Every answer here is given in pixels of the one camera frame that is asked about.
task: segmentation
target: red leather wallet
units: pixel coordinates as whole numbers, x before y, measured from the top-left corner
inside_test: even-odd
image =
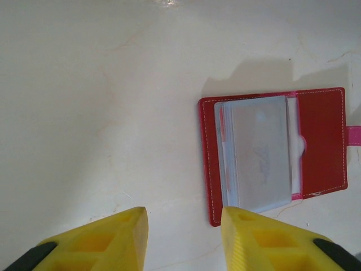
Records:
[[[360,146],[361,128],[346,126],[344,88],[202,98],[198,107],[212,226],[221,224],[223,208],[214,105],[281,95],[297,98],[300,134],[306,145],[301,157],[301,193],[293,195],[292,199],[307,199],[347,188],[346,148],[348,145]]]

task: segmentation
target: marble countertop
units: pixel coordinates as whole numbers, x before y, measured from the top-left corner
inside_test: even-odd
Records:
[[[0,2],[0,269],[146,206],[145,271],[226,270],[197,101],[343,86],[347,124],[361,124],[360,15],[358,0]],[[359,148],[347,151],[347,190],[265,214],[360,252]]]

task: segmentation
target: table surface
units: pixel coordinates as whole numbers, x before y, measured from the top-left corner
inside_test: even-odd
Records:
[[[361,124],[360,15],[358,0],[0,1],[0,269],[146,206],[145,271],[226,270],[197,101],[343,86],[347,124]],[[265,214],[360,252],[359,148],[347,151],[347,190]]]

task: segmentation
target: clear plastic pocket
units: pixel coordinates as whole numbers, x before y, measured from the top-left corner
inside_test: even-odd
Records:
[[[297,98],[234,100],[214,109],[223,205],[263,212],[299,195]]]

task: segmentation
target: pink strap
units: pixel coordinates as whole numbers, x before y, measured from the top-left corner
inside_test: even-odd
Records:
[[[349,135],[348,146],[361,146],[361,126],[348,126],[347,133]]]

